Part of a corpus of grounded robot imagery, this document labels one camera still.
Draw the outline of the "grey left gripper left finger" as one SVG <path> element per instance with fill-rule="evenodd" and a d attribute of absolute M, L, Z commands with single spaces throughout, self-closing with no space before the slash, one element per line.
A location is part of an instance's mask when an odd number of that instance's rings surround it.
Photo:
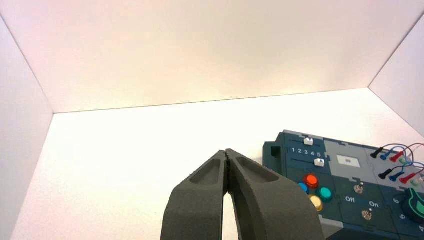
<path fill-rule="evenodd" d="M 220 240 L 228 192 L 226 152 L 219 150 L 171 192 L 164 211 L 162 240 Z"/>

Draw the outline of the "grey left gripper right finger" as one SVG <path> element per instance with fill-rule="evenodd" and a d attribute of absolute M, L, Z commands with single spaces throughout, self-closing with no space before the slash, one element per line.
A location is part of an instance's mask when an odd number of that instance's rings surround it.
<path fill-rule="evenodd" d="M 240 240 L 323 240 L 318 212 L 297 183 L 228 148 L 227 189 Z"/>

